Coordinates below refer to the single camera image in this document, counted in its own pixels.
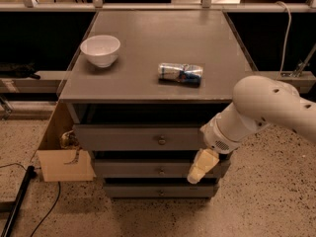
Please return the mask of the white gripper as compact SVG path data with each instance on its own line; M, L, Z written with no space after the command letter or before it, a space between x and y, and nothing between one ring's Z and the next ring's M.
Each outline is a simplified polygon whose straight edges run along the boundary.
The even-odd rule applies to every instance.
M217 165L219 154L229 154L241 145L240 142L229 139L221 132L219 118L220 114L217 114L199 129L205 145L210 149L200 149L197 152L187 175L187 180L191 184L197 184L206 173Z

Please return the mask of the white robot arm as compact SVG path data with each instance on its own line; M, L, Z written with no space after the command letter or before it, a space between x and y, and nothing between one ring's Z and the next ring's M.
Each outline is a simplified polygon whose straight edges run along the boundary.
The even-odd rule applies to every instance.
M241 79L233 89L232 103L200 128L206 147L197 152L187 180L198 183L221 154L234 151L244 138L271 124L315 143L316 103L300 97L288 83L263 76Z

